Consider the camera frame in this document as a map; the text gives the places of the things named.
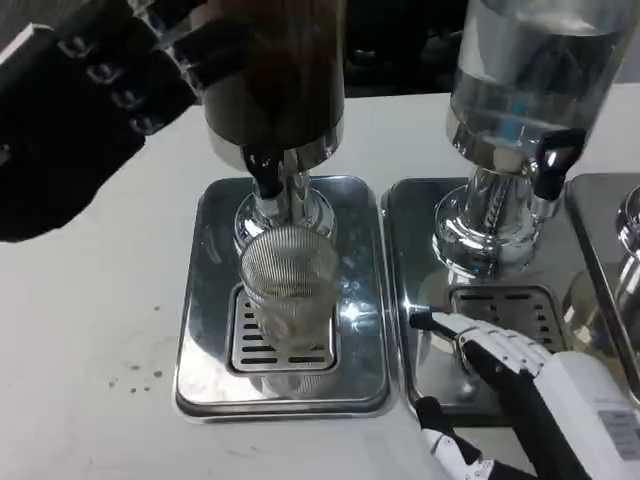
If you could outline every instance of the white robotic hand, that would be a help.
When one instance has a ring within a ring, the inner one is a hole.
[[[517,332],[459,314],[421,312],[410,323],[456,342],[464,368],[497,393],[539,478],[640,479],[640,417],[596,359],[551,355]],[[416,410],[431,453],[453,479],[532,478],[483,460],[435,399],[419,400]]]

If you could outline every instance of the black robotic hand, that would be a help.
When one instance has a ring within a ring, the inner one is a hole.
[[[172,56],[158,47],[200,3],[94,0],[0,52],[0,241],[67,224],[195,91],[242,68],[246,31],[226,21],[180,38]]]

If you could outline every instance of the label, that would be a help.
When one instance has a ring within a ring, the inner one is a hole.
[[[640,460],[640,423],[635,414],[625,410],[603,410],[598,416],[622,460]]]

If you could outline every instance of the brown liquid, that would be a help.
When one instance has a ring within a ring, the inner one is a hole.
[[[342,117],[344,0],[209,0],[194,26],[221,17],[252,31],[247,66],[204,94],[209,126],[236,145],[305,145]]]

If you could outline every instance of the clear glass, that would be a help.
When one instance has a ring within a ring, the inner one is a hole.
[[[228,18],[252,33],[246,68],[204,94],[211,129],[239,146],[289,150],[321,138],[344,110],[345,0],[208,0],[195,26]]]
[[[489,145],[532,158],[546,132],[589,134],[638,23],[638,3],[470,0],[451,97],[459,128],[473,139],[461,153],[475,161],[469,152]]]
[[[297,226],[267,230],[240,258],[240,277],[265,340],[276,350],[323,345],[336,304],[339,257],[333,243]]]

